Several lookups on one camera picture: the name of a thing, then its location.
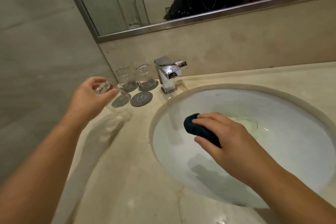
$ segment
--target hand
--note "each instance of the hand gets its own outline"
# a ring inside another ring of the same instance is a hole
[[[113,89],[104,94],[96,94],[95,89],[102,82],[106,82],[102,77],[91,77],[83,82],[72,96],[72,100],[66,117],[71,117],[80,124],[86,125],[90,120],[94,119],[103,108],[109,103],[117,94],[118,90]]]
[[[192,122],[216,134],[222,148],[203,137],[195,137],[195,142],[229,175],[244,184],[253,187],[261,178],[281,168],[243,125],[220,113],[200,114]]]

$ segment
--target beige marble vanity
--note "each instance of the beige marble vanity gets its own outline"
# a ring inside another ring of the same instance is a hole
[[[85,161],[83,149],[94,150],[95,140],[105,142],[107,150],[90,176],[74,222],[278,223],[268,210],[233,207],[196,194],[173,179],[152,150],[153,118],[171,101],[189,93],[217,88],[218,85],[244,84],[267,87],[270,93],[279,90],[283,92],[280,97],[284,98],[295,96],[304,100],[302,105],[310,108],[309,111],[316,112],[321,118],[326,115],[327,120],[336,123],[335,79],[336,62],[186,76],[176,79],[175,92],[164,95],[157,87],[152,91],[153,100],[149,104],[129,106],[126,112],[130,120],[125,124],[105,108],[82,132],[69,174],[71,178],[80,162]],[[111,134],[114,139],[110,145]],[[335,179],[321,195],[336,206]]]

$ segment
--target forearm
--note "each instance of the forearm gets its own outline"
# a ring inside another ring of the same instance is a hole
[[[253,189],[289,224],[336,222],[336,208],[280,166]]]
[[[50,223],[83,122],[65,116],[0,191],[0,223]]]

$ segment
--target gray coaster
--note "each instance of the gray coaster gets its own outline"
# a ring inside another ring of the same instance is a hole
[[[118,96],[113,102],[112,102],[112,107],[114,108],[118,108],[118,107],[122,107],[126,104],[128,104],[128,102],[131,100],[131,94],[126,94],[126,95],[121,95]]]
[[[154,79],[150,79],[149,81],[143,82],[139,86],[140,91],[150,91],[155,89],[159,85],[159,82]]]
[[[131,81],[128,83],[125,83],[121,88],[126,92],[132,92],[133,90],[136,90],[139,87],[139,82],[137,81]]]
[[[131,99],[131,105],[135,107],[144,106],[148,104],[152,99],[153,99],[152,93],[148,91],[140,92]]]

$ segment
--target backsplash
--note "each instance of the backsplash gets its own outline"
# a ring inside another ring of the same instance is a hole
[[[314,0],[100,44],[112,70],[185,60],[183,75],[336,61],[336,0]]]

